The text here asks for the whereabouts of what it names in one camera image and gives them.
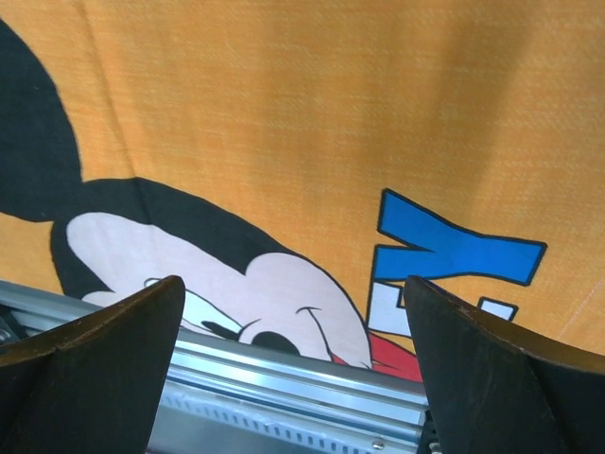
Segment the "aluminium mounting rail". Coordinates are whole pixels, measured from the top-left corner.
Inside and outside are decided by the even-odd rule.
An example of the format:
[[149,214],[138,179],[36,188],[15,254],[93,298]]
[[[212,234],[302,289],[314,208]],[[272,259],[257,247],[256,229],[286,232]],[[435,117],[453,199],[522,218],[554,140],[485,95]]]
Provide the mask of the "aluminium mounting rail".
[[[3,283],[1,349],[98,310],[79,300]],[[180,328],[164,386],[168,382],[416,443],[427,409],[424,390],[416,383]]]

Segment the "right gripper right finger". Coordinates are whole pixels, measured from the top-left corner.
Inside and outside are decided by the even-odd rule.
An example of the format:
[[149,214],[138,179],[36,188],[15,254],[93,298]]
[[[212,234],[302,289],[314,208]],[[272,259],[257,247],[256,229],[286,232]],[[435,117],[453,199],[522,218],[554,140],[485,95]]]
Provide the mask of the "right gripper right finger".
[[444,453],[601,453],[604,357],[503,320],[419,276],[404,300]]

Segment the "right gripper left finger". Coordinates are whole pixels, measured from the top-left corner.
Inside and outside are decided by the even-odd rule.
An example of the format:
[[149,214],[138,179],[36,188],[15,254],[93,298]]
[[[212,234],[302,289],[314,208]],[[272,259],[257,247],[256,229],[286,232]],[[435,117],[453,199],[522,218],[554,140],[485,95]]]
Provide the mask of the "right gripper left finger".
[[183,308],[169,276],[2,347],[2,452],[145,452]]

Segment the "orange Mickey Mouse cloth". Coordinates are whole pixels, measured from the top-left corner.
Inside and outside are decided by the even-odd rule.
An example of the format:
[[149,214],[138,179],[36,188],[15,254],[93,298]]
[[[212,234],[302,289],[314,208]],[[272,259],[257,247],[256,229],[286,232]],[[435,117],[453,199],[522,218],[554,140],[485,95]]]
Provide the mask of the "orange Mickey Mouse cloth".
[[604,350],[600,1],[5,1],[1,277],[420,379],[411,275]]

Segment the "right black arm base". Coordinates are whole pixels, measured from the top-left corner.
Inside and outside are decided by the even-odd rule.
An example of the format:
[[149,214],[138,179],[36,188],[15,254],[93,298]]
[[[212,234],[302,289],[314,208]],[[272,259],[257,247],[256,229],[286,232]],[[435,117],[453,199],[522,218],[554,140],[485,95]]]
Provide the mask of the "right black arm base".
[[430,410],[424,413],[423,428],[417,454],[442,454],[441,443]]

